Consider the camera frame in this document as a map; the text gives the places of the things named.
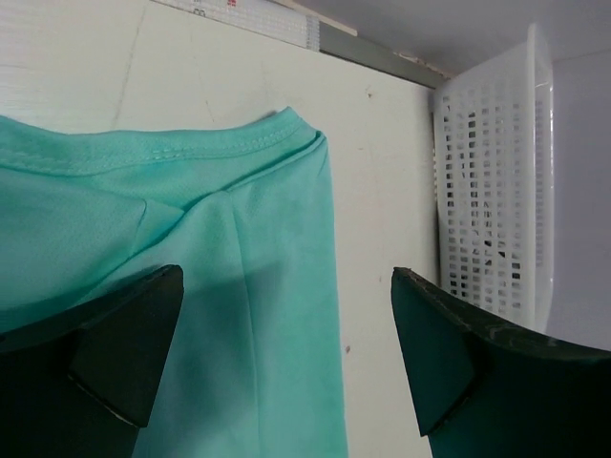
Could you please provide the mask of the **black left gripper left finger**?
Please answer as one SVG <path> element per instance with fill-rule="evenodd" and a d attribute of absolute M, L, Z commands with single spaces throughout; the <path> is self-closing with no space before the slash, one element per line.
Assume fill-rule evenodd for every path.
<path fill-rule="evenodd" d="M 166 265 L 2 334 L 2 456 L 131 456 L 149 424 L 182 299 L 182 269 Z"/>

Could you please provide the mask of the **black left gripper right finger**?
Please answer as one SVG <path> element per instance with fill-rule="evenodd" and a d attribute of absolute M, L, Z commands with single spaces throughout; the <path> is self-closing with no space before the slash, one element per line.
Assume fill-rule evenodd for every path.
<path fill-rule="evenodd" d="M 504 320 L 394 269 L 419 432 L 436 457 L 606 457 L 610 355 Z"/>

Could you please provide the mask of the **teal green t-shirt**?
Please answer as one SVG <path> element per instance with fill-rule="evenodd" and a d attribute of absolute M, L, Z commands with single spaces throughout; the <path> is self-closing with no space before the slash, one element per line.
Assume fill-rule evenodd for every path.
<path fill-rule="evenodd" d="M 293 110 L 221 131 L 1 121 L 1 328 L 167 264 L 184 299 L 137 457 L 345 457 L 326 137 Z"/>

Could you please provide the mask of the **white plastic laundry basket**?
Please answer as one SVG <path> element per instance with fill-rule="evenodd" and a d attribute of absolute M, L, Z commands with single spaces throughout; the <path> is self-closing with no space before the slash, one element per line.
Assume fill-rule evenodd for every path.
<path fill-rule="evenodd" d="M 440 283 L 544 332 L 554 284 L 553 65 L 542 29 L 434 92 Z"/>

